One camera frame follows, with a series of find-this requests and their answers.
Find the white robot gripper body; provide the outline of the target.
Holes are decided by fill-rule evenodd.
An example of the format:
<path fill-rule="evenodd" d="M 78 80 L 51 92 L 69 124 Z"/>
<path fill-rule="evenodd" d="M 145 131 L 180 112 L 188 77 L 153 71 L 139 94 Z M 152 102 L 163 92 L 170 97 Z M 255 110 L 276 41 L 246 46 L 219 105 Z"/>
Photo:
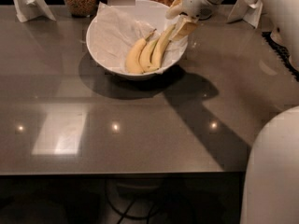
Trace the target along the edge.
<path fill-rule="evenodd" d="M 216 5 L 209 0 L 182 0 L 182 13 L 193 19 L 209 19 Z"/>

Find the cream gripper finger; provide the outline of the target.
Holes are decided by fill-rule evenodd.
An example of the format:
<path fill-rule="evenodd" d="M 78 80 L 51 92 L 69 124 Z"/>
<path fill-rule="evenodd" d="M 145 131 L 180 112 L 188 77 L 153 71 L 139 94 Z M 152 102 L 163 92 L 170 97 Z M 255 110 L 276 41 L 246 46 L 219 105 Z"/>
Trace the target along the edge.
<path fill-rule="evenodd" d="M 174 0 L 170 8 L 166 11 L 165 17 L 168 20 L 173 20 L 182 12 L 182 0 Z"/>
<path fill-rule="evenodd" d="M 170 35 L 171 41 L 179 41 L 185 36 L 192 33 L 198 26 L 198 20 L 191 17 L 181 15 L 175 25 L 175 29 Z"/>

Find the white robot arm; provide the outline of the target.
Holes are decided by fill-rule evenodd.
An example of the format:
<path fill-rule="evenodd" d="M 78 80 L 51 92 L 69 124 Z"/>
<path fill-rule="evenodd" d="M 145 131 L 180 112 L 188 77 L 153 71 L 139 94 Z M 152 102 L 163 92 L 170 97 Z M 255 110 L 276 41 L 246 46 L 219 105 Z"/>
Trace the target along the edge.
<path fill-rule="evenodd" d="M 174 0 L 169 20 L 205 19 L 223 0 Z M 262 0 L 280 30 L 293 65 L 299 63 L 299 0 Z M 299 224 L 299 106 L 279 111 L 260 130 L 249 154 L 240 224 Z"/>

